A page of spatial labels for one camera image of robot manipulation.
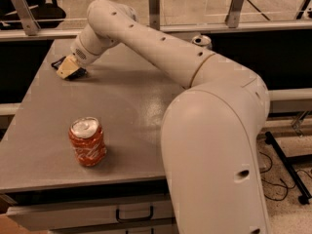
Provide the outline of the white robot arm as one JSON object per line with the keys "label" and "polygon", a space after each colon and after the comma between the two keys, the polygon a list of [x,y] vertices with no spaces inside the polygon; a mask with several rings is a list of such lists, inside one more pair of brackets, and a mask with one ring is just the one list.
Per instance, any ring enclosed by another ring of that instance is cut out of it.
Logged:
{"label": "white robot arm", "polygon": [[167,108],[161,151],[179,234],[271,234],[256,152],[270,108],[263,80],[211,50],[142,25],[96,0],[58,70],[66,78],[119,43],[184,91]]}

